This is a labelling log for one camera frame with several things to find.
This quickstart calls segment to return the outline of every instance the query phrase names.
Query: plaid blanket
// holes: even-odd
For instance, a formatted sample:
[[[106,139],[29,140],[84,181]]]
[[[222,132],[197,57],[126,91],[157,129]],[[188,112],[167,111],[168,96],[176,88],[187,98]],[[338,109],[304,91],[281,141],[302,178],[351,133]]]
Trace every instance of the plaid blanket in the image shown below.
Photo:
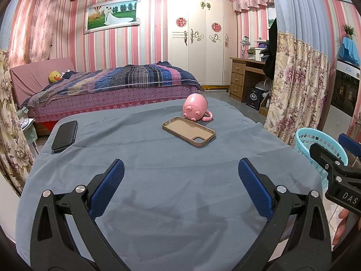
[[[23,105],[37,107],[67,96],[112,91],[120,88],[180,86],[191,84],[203,90],[192,74],[171,66],[167,61],[150,65],[127,65],[124,67],[77,72],[61,79],[26,100]]]

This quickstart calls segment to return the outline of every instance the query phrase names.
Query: human hand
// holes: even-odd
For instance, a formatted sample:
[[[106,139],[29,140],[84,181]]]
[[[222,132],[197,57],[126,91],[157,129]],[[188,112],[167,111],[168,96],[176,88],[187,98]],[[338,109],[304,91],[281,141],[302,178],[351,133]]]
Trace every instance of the human hand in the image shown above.
[[[347,221],[347,217],[349,214],[350,214],[350,211],[346,210],[346,209],[343,209],[339,213],[339,218],[342,219],[342,221],[337,226],[336,234],[335,234],[335,237],[333,238],[333,242],[332,242],[333,245],[337,245],[340,242],[340,238],[345,231],[346,221]],[[361,218],[359,220],[359,229],[361,229]]]

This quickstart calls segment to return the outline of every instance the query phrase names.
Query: tan phone case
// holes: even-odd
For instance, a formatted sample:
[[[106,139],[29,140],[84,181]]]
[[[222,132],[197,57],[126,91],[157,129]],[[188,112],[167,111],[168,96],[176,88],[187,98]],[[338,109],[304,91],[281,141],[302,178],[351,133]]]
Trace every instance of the tan phone case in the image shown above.
[[[214,130],[182,117],[175,117],[163,123],[162,128],[195,147],[203,147],[215,136]],[[203,141],[196,142],[196,138],[201,138]]]

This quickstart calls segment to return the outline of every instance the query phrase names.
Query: pink headboard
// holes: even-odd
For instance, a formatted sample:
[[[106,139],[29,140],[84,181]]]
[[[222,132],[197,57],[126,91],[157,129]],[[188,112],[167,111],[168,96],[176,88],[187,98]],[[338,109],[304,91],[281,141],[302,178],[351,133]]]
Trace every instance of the pink headboard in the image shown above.
[[[70,58],[45,60],[11,68],[10,75],[17,103],[21,105],[27,98],[49,85],[49,74],[52,71],[61,74],[68,69],[75,71]]]

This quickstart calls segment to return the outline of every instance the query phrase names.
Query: pink cup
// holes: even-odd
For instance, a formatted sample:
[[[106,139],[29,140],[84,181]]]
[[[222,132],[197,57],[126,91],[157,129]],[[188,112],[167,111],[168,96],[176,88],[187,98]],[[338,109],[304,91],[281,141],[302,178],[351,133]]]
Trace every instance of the pink cup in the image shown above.
[[[207,110],[208,102],[204,96],[199,93],[189,95],[183,105],[183,116],[192,121],[211,121],[213,119],[212,113]]]

